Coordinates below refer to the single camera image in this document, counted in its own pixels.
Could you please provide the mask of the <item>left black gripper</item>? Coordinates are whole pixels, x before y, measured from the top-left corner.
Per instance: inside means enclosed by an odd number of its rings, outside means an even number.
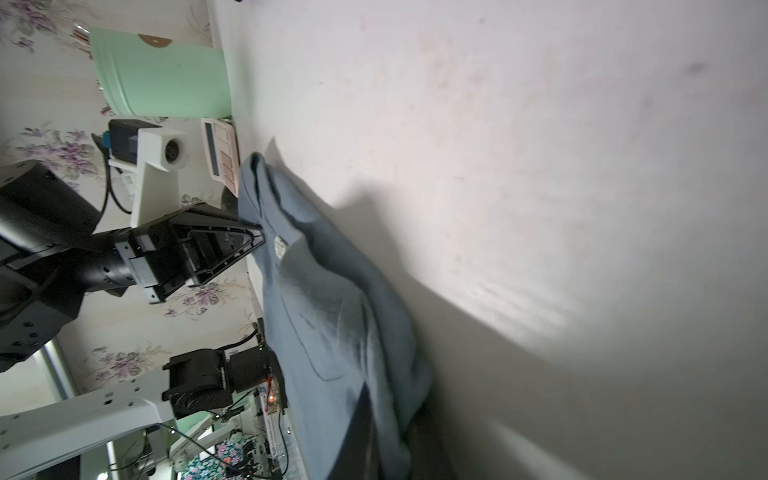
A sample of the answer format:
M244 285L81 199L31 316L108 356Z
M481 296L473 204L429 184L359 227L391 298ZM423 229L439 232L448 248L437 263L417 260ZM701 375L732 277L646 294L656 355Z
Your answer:
M207 284L264 244L260 225L201 203L114 237L117 254L133 283L152 303L163 303L182 286Z

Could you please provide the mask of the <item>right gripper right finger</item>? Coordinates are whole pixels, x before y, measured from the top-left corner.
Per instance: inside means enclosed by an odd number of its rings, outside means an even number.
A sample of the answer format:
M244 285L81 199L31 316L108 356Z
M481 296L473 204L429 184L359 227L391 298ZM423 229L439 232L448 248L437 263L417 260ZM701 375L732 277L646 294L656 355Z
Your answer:
M456 474L428 407L421 407L406 433L413 480L450 480Z

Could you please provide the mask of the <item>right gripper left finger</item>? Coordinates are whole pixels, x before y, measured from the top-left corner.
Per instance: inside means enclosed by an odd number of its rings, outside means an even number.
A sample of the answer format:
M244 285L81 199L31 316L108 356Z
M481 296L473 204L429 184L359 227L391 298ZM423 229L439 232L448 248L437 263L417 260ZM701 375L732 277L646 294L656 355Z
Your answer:
M329 480L379 480L378 435L369 390L363 386Z

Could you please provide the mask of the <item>grey t-shirt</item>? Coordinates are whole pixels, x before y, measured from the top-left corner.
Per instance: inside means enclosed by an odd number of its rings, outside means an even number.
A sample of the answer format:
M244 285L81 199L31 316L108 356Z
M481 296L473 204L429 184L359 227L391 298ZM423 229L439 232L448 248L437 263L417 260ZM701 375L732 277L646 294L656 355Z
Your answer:
M381 272L259 153L240 173L239 215L259 225L265 337L284 376L305 466L326 479L360 400L369 403L379 468L406 479L407 431L432 371L412 319Z

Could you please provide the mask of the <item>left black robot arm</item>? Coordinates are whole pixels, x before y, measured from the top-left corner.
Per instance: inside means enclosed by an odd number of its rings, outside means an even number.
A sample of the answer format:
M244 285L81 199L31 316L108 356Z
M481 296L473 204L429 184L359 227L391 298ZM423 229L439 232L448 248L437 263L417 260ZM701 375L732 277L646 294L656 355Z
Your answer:
M205 203L134 228L95 230L100 212L42 162L1 169L1 369L75 320L84 297L135 286L151 304L201 287L264 242L259 226Z

